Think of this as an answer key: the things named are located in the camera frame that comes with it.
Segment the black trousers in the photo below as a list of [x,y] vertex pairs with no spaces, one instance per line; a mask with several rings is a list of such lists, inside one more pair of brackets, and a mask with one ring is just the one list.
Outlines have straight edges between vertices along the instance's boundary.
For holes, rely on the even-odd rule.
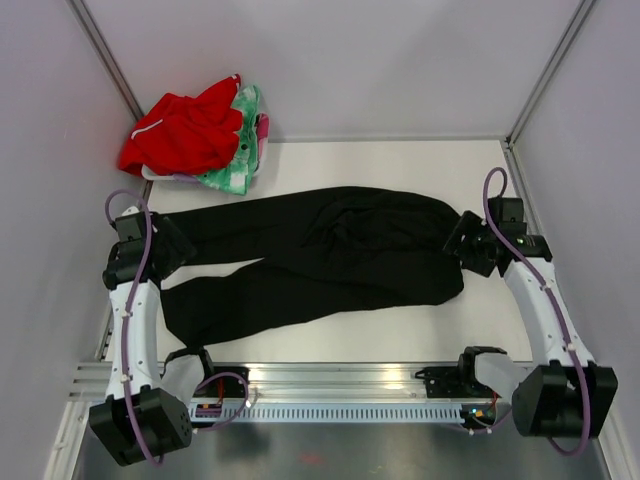
[[194,266],[235,264],[161,293],[168,330],[190,348],[332,314],[440,305],[464,288],[444,251],[459,221],[443,201],[345,186],[170,215]]

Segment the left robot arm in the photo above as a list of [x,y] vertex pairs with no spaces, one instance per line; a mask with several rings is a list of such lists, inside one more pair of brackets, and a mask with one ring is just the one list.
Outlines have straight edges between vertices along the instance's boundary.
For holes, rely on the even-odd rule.
[[118,241],[102,277],[114,320],[113,360],[105,399],[91,407],[89,425],[116,463],[129,466],[190,445],[189,404],[216,389],[218,374],[201,348],[158,360],[160,284],[195,256],[195,247],[169,218],[137,207],[112,225]]

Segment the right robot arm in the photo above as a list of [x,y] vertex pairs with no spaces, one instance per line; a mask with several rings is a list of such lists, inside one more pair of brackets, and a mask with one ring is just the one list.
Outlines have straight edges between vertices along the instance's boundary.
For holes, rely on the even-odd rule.
[[549,245],[529,233],[522,200],[493,197],[486,207],[485,218],[462,214],[444,251],[473,273],[499,274],[517,304],[533,366],[517,366],[498,347],[470,346],[459,357],[457,387],[469,396],[495,392],[510,404],[523,436],[596,438],[618,389],[614,370],[598,365],[580,339]]

